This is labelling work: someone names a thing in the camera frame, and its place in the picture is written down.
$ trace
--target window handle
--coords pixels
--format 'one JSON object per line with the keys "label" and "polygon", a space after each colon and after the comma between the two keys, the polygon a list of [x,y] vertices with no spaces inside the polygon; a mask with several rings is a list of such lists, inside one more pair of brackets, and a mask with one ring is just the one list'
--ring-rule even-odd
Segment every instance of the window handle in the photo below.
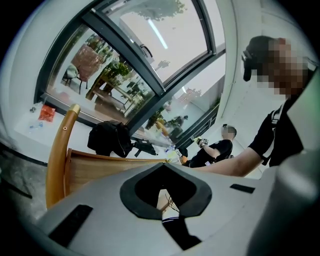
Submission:
{"label": "window handle", "polygon": [[141,44],[140,47],[141,47],[141,49],[145,48],[148,51],[148,53],[150,54],[150,57],[151,58],[153,57],[153,55],[152,55],[151,51],[148,49],[148,47],[146,47],[144,44]]}

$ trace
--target backpack strap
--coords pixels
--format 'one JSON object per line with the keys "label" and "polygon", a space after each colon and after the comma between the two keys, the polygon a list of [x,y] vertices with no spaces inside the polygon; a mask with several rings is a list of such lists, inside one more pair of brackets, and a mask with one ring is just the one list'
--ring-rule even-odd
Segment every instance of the backpack strap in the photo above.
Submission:
{"label": "backpack strap", "polygon": [[271,156],[272,151],[274,150],[275,145],[275,137],[276,137],[276,128],[278,121],[280,119],[280,116],[282,114],[282,110],[284,108],[285,103],[283,103],[277,110],[272,111],[271,113],[271,125],[272,125],[272,131],[273,131],[273,140],[270,145],[270,147],[267,149],[267,151],[262,155],[265,158],[269,158]]}

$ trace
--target wooden chair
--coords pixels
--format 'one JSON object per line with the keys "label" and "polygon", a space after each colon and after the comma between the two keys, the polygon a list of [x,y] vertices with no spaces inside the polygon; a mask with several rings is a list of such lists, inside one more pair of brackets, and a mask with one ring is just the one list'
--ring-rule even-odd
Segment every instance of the wooden chair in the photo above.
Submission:
{"label": "wooden chair", "polygon": [[70,134],[79,112],[80,106],[72,105],[56,133],[49,156],[45,181],[47,208],[89,181],[143,165],[166,162],[166,159],[109,157],[80,152],[71,148],[67,151]]}

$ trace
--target plastic bag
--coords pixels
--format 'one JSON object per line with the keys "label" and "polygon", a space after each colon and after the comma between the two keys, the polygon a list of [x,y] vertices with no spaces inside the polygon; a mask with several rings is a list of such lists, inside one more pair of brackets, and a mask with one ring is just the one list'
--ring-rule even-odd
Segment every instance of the plastic bag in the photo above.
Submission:
{"label": "plastic bag", "polygon": [[52,122],[54,120],[55,113],[55,108],[43,105],[38,120]]}
{"label": "plastic bag", "polygon": [[33,133],[37,130],[40,130],[44,127],[43,121],[30,121],[29,122],[29,133]]}

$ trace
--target window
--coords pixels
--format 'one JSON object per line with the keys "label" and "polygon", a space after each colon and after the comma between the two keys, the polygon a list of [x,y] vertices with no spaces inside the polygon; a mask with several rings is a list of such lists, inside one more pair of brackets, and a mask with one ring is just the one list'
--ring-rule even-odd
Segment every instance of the window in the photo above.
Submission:
{"label": "window", "polygon": [[212,31],[217,5],[206,3],[212,22],[204,2],[93,1],[54,41],[34,102],[62,114],[79,104],[80,122],[116,120],[162,147],[203,131],[197,122],[217,106],[226,66],[223,31]]}
{"label": "window", "polygon": [[60,53],[46,92],[98,120],[124,124],[154,96],[126,59],[86,25]]}
{"label": "window", "polygon": [[175,93],[137,133],[164,143],[169,139],[178,142],[187,129],[219,105],[225,74],[226,54],[223,54]]}
{"label": "window", "polygon": [[143,52],[164,83],[208,53],[191,0],[117,1],[102,12]]}

